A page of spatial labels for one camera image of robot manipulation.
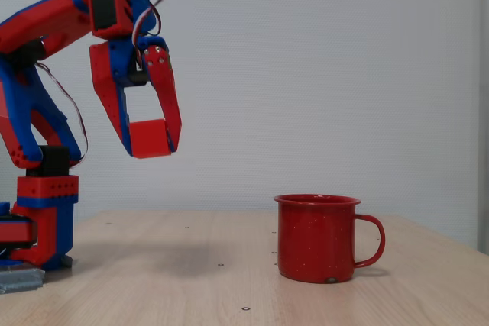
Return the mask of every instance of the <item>red mug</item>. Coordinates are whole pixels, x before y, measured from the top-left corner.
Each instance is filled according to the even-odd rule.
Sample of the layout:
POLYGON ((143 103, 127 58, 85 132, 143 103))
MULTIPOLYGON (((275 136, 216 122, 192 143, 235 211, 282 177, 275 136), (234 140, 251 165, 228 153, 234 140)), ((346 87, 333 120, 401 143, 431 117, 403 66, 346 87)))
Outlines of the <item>red mug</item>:
POLYGON ((278 267, 300 282, 350 280, 358 267, 376 263, 385 248, 384 227, 370 215, 355 214, 360 200, 333 195, 281 195, 278 208, 278 267), (355 219, 378 226, 381 244, 376 254, 355 262, 355 219))

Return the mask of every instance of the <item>cable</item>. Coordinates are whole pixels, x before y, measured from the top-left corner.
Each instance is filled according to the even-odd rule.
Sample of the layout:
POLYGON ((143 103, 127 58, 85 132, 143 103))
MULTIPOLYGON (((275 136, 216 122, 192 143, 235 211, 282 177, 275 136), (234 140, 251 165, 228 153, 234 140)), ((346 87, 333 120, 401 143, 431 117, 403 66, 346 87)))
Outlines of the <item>cable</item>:
POLYGON ((146 9, 143 13, 140 14, 140 16, 138 17, 138 19, 136 20, 136 22, 134 23, 134 29, 132 31, 132 44, 134 45, 134 48, 136 49, 136 55, 137 55, 137 58, 138 58, 138 63, 139 63, 139 66, 142 66, 143 62, 142 62, 142 59, 141 59, 141 52, 140 50, 138 49, 138 36, 140 34, 140 31, 141 31, 141 27, 142 27, 142 24, 144 22, 144 20, 147 18, 147 16, 153 12, 154 15, 156 16, 157 18, 157 21, 158 21, 158 32, 156 34, 151 34, 152 36, 157 36, 158 34, 160 34, 161 32, 161 16, 160 16, 160 13, 158 12, 158 10, 156 9, 156 7, 162 2, 163 0, 156 0, 156 2, 154 3, 154 5, 149 2, 150 4, 150 7, 148 9, 146 9))
POLYGON ((80 159, 80 161, 76 165, 73 166, 73 167, 76 167, 79 164, 81 164, 81 162, 83 162, 85 160, 86 155, 89 152, 89 138, 86 135, 85 123, 83 122, 82 114, 80 113, 80 111, 78 109, 78 106, 76 105, 75 100, 73 98, 71 98, 71 95, 65 90, 65 88, 63 88, 63 86, 61 85, 61 83, 58 81, 58 79, 56 79, 56 77, 53 75, 53 73, 50 71, 50 69, 46 65, 44 65, 42 63, 36 63, 36 66, 38 66, 39 68, 41 68, 42 70, 44 70, 47 73, 47 75, 56 83, 56 85, 61 90, 61 92, 71 101, 71 103, 73 104, 73 106, 75 106, 76 113, 78 114, 79 126, 82 129, 83 136, 85 138, 85 144, 86 144, 85 154, 83 154, 83 156, 80 159))

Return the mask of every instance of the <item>table surface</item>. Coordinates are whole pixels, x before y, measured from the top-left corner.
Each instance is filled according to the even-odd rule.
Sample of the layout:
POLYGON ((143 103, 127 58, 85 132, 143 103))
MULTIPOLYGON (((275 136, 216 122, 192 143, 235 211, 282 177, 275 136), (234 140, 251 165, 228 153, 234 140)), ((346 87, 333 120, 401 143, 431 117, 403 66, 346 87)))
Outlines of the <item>table surface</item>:
MULTIPOLYGON (((317 285, 278 273, 276 213, 103 212, 77 226, 71 270, 0 296, 0 325, 489 325, 489 257, 380 218, 381 260, 317 285)), ((356 238, 359 260, 376 250, 372 224, 356 238)))

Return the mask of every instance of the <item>mug rim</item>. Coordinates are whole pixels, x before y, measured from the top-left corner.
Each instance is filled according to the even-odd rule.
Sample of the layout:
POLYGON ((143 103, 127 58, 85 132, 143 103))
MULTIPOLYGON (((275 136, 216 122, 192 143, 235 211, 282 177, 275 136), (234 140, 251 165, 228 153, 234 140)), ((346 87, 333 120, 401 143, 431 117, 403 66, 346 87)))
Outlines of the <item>mug rim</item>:
POLYGON ((361 203, 359 199, 350 196, 331 194, 285 194, 275 196, 274 200, 280 204, 312 206, 347 206, 361 203), (321 199, 332 199, 332 201, 322 202, 321 199))

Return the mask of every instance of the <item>red and blue robotic arm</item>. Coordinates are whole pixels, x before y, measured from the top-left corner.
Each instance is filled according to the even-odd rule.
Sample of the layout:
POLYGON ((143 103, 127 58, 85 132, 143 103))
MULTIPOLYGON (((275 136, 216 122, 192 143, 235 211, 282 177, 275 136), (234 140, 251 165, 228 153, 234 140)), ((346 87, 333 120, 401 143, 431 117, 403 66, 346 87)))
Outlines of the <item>red and blue robotic arm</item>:
POLYGON ((123 146, 137 158, 176 152, 180 110, 168 46, 150 34, 157 21, 150 0, 42 0, 0 24, 0 134, 14 165, 26 169, 14 207, 0 205, 3 257, 56 269, 73 245, 78 177, 69 169, 82 154, 43 87, 40 61, 90 32, 105 40, 90 47, 92 81, 123 146), (148 82, 164 118, 130 122, 124 90, 148 82), (47 146, 37 143, 31 125, 47 146))

